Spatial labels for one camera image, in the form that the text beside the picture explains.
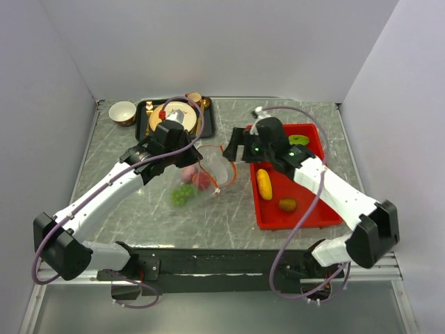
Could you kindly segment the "clear zip bag orange zipper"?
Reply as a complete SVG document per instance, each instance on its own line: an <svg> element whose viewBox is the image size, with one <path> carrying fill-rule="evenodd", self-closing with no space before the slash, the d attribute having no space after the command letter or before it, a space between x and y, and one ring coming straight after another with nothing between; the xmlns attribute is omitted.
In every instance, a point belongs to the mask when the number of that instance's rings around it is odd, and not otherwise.
<svg viewBox="0 0 445 334"><path fill-rule="evenodd" d="M200 202L207 201L218 195L224 188L231 186L237 178L236 166L223 157L223 147L221 145L201 145L197 150L202 155L202 159L192 165L197 167L198 172L206 173L210 177L211 186L205 191L197 189L196 196L181 207L198 206ZM175 182L172 184L170 196L173 189L184 184L181 180L181 170L182 168L179 168L175 173ZM180 208L174 206L171 199L170 204L174 208Z"/></svg>

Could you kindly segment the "red apple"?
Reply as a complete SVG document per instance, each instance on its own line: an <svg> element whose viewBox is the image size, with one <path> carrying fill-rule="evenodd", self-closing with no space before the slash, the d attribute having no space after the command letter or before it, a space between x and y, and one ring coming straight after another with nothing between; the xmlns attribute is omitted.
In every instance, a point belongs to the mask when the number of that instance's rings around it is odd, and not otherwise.
<svg viewBox="0 0 445 334"><path fill-rule="evenodd" d="M205 191L211 186L210 177L203 172L198 172L192 177L193 185L200 191Z"/></svg>

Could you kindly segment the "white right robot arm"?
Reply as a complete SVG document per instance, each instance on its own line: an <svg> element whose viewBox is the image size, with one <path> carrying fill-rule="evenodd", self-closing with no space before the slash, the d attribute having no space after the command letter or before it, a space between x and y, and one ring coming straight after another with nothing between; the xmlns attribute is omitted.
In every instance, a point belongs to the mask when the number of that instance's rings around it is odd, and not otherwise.
<svg viewBox="0 0 445 334"><path fill-rule="evenodd" d="M258 120L250 128L235 127L223 157L235 161L239 146L243 146L244 162L269 163L276 172L311 191L348 226L349 234L324 239L308 249L304 268L310 276L320 277L329 266L342 262L370 269L400 241L396 206L349 185L307 146L290 144L277 118Z"/></svg>

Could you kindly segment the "pink red peach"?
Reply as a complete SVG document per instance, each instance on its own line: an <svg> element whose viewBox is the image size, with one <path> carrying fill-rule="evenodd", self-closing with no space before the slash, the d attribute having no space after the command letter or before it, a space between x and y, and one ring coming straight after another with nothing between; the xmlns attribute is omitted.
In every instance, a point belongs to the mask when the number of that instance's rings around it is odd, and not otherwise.
<svg viewBox="0 0 445 334"><path fill-rule="evenodd" d="M187 166L181 170L181 180L184 184L190 184L193 181L193 177L198 173L198 169L195 165Z"/></svg>

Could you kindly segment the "green grape bunch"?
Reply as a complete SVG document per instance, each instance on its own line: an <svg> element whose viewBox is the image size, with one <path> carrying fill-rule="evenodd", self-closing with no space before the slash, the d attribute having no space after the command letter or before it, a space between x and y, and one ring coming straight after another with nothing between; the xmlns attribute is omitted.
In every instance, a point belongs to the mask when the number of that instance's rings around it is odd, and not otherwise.
<svg viewBox="0 0 445 334"><path fill-rule="evenodd" d="M192 184L182 184L172 190L170 199L174 206L184 206L190 199L196 196L197 189Z"/></svg>

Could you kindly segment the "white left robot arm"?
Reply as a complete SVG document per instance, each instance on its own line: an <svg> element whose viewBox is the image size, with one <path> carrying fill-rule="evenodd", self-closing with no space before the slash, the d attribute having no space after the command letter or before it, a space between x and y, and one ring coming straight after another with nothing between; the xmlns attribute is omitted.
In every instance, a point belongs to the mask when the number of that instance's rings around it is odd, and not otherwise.
<svg viewBox="0 0 445 334"><path fill-rule="evenodd" d="M43 212L34 219L36 257L64 280L86 269L109 269L122 279L133 278L138 273L138 254L122 242L90 243L88 233L168 166L182 168L201 160L194 143L177 121L161 122L152 136L129 148L108 175L76 202L53 216Z"/></svg>

